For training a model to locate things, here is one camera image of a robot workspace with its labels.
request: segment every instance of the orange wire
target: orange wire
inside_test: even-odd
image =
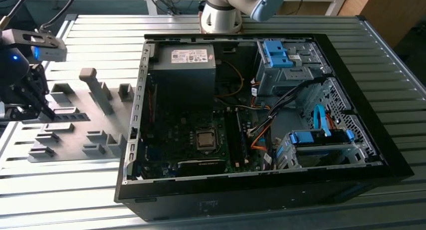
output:
[[[261,108],[262,106],[255,106],[254,100],[255,100],[255,96],[251,98],[251,106],[253,106],[254,108]]]
[[[267,149],[265,147],[261,147],[261,146],[254,146],[251,149],[259,149],[259,150],[267,151]]]
[[[262,148],[261,146],[255,146],[255,143],[259,141],[259,139],[261,139],[261,137],[263,136],[265,132],[266,132],[267,129],[271,127],[271,124],[273,124],[273,123],[270,123],[270,124],[265,127],[265,129],[263,129],[263,131],[261,132],[259,136],[255,138],[255,140],[254,140],[254,142],[251,143],[251,146],[250,146],[251,148],[255,148],[255,147]]]
[[[227,62],[226,60],[223,60],[222,62],[226,63],[226,64],[229,64],[229,65],[231,66],[231,68],[235,70],[235,72],[237,72],[237,74],[238,74],[238,76],[239,76],[241,85],[239,85],[238,91],[235,91],[235,92],[231,93],[231,94],[215,95],[217,98],[230,97],[230,96],[238,94],[238,93],[241,92],[243,86],[245,86],[245,79],[243,79],[242,74],[241,74],[239,70],[237,69],[237,67],[235,67],[230,62]]]
[[[329,120],[330,127],[332,127],[333,129],[336,129],[337,126],[336,126],[336,124],[334,124],[334,121],[333,121],[333,119],[332,119],[330,114],[326,114],[326,117],[328,117],[328,120]]]

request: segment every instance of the motherboard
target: motherboard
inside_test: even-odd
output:
[[[261,155],[250,153],[251,110],[158,111],[146,130],[142,176],[149,179],[261,170]]]

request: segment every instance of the white sticker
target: white sticker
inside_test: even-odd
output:
[[[173,64],[209,62],[207,49],[177,49],[173,51]]]
[[[301,60],[301,56],[298,54],[290,54],[289,59],[290,60]]]
[[[266,160],[266,162],[267,162],[269,164],[273,163],[273,158],[271,158],[271,156],[270,156],[269,154],[265,154],[265,155],[263,155],[263,159]]]
[[[258,89],[257,88],[251,88],[251,95],[254,97],[258,97]]]

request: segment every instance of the power supply label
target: power supply label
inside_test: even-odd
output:
[[[177,49],[173,51],[173,64],[209,62],[207,49]]]

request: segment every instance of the cpu socket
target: cpu socket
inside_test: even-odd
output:
[[[199,128],[195,131],[198,150],[205,154],[217,151],[217,133],[215,128]]]

